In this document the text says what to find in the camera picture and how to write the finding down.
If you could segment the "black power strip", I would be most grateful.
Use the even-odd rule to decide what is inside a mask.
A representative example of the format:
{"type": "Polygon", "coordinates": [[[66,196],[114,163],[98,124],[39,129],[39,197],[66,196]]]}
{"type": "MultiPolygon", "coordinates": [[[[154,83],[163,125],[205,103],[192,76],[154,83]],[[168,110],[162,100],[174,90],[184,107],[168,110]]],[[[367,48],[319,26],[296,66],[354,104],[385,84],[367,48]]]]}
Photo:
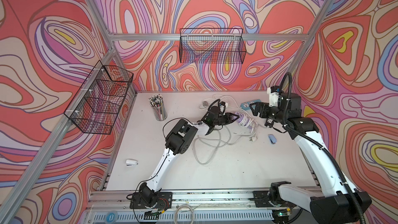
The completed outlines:
{"type": "MultiPolygon", "coordinates": [[[[206,110],[206,113],[207,113],[207,111],[211,107],[218,107],[219,100],[222,101],[223,98],[224,98],[224,96],[222,96],[219,99],[214,98],[213,102],[210,105],[204,105],[203,107],[200,107],[200,109],[206,110]]],[[[231,107],[229,105],[228,105],[225,113],[233,113],[234,114],[235,112],[247,113],[245,110],[243,110],[242,108],[240,108],[238,106],[231,107]]],[[[256,136],[256,133],[257,133],[256,127],[254,129],[249,129],[249,128],[241,127],[239,125],[239,127],[241,127],[244,130],[250,130],[250,133],[249,134],[232,134],[231,130],[228,127],[229,124],[224,125],[224,126],[217,125],[217,126],[215,126],[215,129],[213,131],[209,131],[209,127],[202,122],[202,119],[198,120],[196,125],[198,128],[201,128],[198,130],[198,132],[199,133],[203,132],[204,135],[200,135],[200,134],[197,135],[197,137],[192,142],[192,149],[193,149],[193,154],[194,154],[196,161],[202,166],[209,164],[213,160],[213,158],[216,155],[216,152],[220,148],[223,148],[225,146],[233,146],[236,143],[238,143],[242,138],[250,139],[250,138],[256,136]],[[197,148],[196,148],[197,142],[200,142],[202,145],[206,145],[206,146],[212,148],[212,154],[208,158],[208,160],[200,161],[200,159],[198,157],[198,153],[197,153],[197,148]]]]}

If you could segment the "purple power strip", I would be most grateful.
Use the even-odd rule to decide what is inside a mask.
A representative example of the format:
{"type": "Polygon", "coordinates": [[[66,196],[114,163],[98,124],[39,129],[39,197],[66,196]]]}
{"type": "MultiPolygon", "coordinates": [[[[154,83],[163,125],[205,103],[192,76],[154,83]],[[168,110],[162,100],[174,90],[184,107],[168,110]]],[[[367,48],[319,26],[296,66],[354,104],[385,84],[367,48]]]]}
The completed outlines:
{"type": "Polygon", "coordinates": [[[234,114],[238,116],[236,122],[241,127],[254,129],[257,126],[256,121],[252,117],[250,117],[247,113],[235,112],[234,114]]]}

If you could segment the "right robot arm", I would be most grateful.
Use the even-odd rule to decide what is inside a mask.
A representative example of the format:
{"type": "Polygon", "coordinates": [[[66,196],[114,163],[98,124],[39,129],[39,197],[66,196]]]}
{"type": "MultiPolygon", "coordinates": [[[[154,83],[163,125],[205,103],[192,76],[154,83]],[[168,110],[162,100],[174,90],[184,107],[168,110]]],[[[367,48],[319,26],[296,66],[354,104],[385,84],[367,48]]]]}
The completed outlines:
{"type": "Polygon", "coordinates": [[[271,184],[267,199],[278,206],[292,203],[311,213],[319,224],[366,223],[365,212],[372,204],[370,195],[360,191],[344,174],[329,152],[315,122],[302,115],[301,97],[292,92],[292,75],[287,72],[279,86],[268,90],[269,101],[250,104],[255,117],[265,120],[265,126],[282,126],[299,147],[315,173],[321,192],[305,190],[288,181],[271,184]]]}

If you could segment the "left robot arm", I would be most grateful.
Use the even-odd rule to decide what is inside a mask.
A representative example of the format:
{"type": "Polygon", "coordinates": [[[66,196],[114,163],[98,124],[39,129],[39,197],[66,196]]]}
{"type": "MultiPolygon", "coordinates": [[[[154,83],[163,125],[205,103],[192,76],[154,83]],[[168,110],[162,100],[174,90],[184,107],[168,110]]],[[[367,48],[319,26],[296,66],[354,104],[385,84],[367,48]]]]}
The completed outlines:
{"type": "Polygon", "coordinates": [[[163,191],[163,179],[178,156],[186,153],[198,134],[209,135],[216,127],[224,127],[239,119],[239,115],[226,111],[226,102],[220,99],[210,104],[205,115],[197,122],[179,118],[165,135],[165,150],[151,176],[139,182],[134,193],[126,196],[130,209],[157,209],[163,212],[172,207],[173,193],[163,191]]]}

